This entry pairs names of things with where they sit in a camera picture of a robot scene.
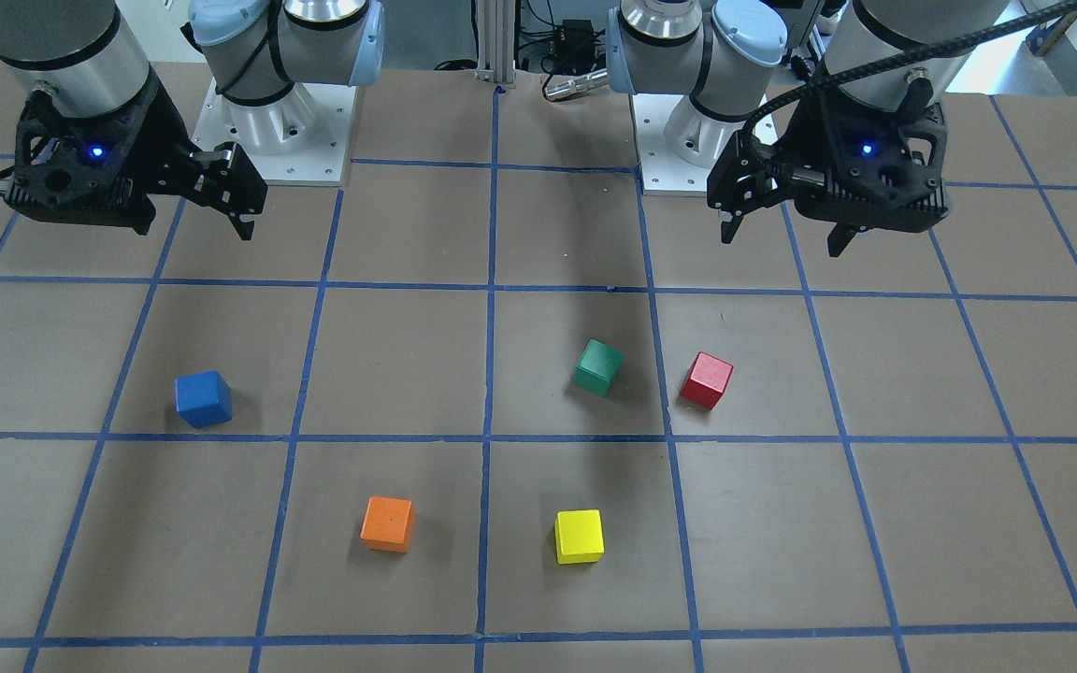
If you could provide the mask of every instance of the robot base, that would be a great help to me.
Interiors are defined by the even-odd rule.
[[[317,127],[308,142],[291,153],[260,154],[257,149],[249,151],[249,158],[256,166],[262,178],[269,184],[294,184],[304,187],[340,187],[344,183],[344,167],[351,148],[351,123],[355,118],[355,93],[353,86],[334,84],[304,85],[316,102]],[[222,96],[214,94],[214,81],[210,81],[206,99],[201,102],[201,114],[194,128],[194,144],[210,149],[236,137],[230,134],[230,124],[223,109]]]
[[[710,167],[694,166],[680,158],[663,132],[671,118],[671,111],[683,98],[684,96],[674,94],[635,94],[632,97],[638,159],[642,167],[642,192],[646,195],[702,196],[709,188],[709,171],[717,157],[713,157]],[[772,144],[778,138],[770,120],[759,123],[755,136],[767,144]]]

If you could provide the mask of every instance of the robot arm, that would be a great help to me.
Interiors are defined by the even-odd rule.
[[[745,214],[793,200],[835,223],[833,256],[861,230],[919,233],[949,213],[946,86],[976,44],[1077,9],[1066,0],[983,29],[1008,0],[851,0],[819,72],[760,107],[783,22],[757,0],[701,4],[620,0],[607,26],[612,88],[684,95],[666,137],[684,160],[712,167],[707,197],[722,212],[723,243]],[[791,102],[789,126],[763,144],[756,124]]]
[[[111,0],[0,0],[0,60],[31,90],[0,196],[42,222],[146,234],[149,195],[221,210],[240,238],[266,184],[236,142],[194,145]]]
[[[936,4],[851,0],[819,72],[754,111],[710,173],[707,197],[722,210],[724,243],[746,213],[786,200],[834,223],[835,257],[864,230],[920,233],[946,218],[946,86],[978,44],[1063,16],[1077,0],[998,26],[1008,0]],[[761,118],[796,101],[773,145],[754,137]]]
[[[146,234],[149,195],[221,210],[244,241],[264,209],[249,152],[312,141],[299,82],[367,85],[383,54],[377,0],[194,0],[191,34],[214,72],[232,141],[197,148],[112,0],[0,0],[0,60],[31,90],[0,196],[43,222]]]

